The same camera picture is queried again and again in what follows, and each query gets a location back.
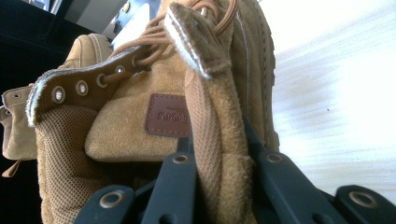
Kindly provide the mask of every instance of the pull tab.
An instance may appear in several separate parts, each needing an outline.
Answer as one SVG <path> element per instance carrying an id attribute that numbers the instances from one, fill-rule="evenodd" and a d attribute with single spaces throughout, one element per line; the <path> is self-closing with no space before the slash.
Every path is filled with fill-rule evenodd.
<path id="1" fill-rule="evenodd" d="M 16 161 L 11 167 L 9 167 L 6 171 L 3 172 L 2 177 L 12 177 L 17 173 L 18 167 L 20 167 L 20 163 L 22 160 Z"/>

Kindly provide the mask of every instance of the mesh lining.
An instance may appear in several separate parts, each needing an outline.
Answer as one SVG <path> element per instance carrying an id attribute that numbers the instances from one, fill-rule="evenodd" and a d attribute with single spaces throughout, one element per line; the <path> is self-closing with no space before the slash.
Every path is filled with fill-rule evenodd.
<path id="1" fill-rule="evenodd" d="M 48 203 L 54 223 L 70 223 L 88 198 L 110 183 L 105 172 L 85 155 L 85 137 L 96 112 L 61 106 L 43 116 L 43 156 Z"/>

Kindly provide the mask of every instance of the light wood floor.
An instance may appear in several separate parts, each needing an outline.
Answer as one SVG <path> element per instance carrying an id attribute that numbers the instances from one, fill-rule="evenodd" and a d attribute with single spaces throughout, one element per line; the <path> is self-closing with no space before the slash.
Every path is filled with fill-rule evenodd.
<path id="1" fill-rule="evenodd" d="M 319 189 L 356 184 L 396 203 L 396 2 L 320 2 L 261 2 L 280 150 Z"/>

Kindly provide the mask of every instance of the shoelace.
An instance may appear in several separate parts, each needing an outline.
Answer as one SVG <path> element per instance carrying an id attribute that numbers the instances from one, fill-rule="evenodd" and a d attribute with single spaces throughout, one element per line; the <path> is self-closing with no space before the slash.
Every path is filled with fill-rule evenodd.
<path id="1" fill-rule="evenodd" d="M 230 5 L 221 21 L 219 21 L 218 1 L 219 0 L 190 0 L 187 4 L 185 4 L 185 7 L 191 7 L 197 11 L 201 10 L 201 14 L 204 15 L 206 14 L 207 10 L 210 10 L 215 20 L 218 22 L 214 32 L 216 35 L 221 35 L 233 21 L 233 17 L 235 16 L 237 10 L 238 0 L 230 0 Z M 162 21 L 164 18 L 165 14 L 154 18 L 148 23 L 145 32 L 143 32 L 141 36 L 139 36 L 136 40 L 132 40 L 119 46 L 108 58 L 110 59 L 116 55 L 119 55 L 127 49 L 142 47 L 142 55 L 148 55 L 148 57 L 138 59 L 136 55 L 132 61 L 133 67 L 136 68 L 137 71 L 139 70 L 138 68 L 144 68 L 145 66 L 152 65 L 163 55 L 168 46 L 171 44 L 169 37 L 163 29 Z M 133 74 L 133 72 L 122 71 L 117 74 L 103 77 L 102 81 L 105 84 L 119 82 L 125 78 L 131 77 Z"/>

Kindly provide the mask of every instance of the leather patch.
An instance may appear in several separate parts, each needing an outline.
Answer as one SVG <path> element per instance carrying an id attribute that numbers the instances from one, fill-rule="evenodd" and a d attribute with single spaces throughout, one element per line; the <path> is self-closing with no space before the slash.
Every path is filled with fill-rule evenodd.
<path id="1" fill-rule="evenodd" d="M 146 133 L 167 137 L 188 137 L 190 117 L 184 96 L 154 93 L 148 104 Z"/>

